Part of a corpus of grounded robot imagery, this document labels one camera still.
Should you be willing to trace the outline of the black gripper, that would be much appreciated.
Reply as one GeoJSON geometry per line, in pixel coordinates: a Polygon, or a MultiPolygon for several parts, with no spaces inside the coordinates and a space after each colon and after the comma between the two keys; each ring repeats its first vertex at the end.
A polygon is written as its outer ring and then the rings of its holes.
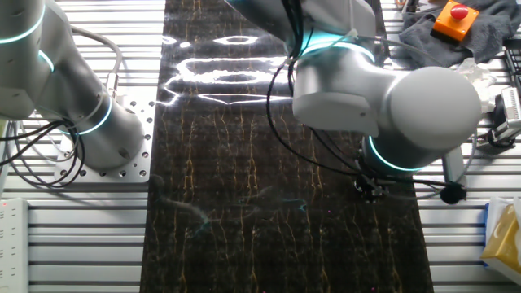
{"type": "Polygon", "coordinates": [[[366,203],[377,203],[387,198],[387,190],[364,174],[357,174],[353,185],[366,203]]]}

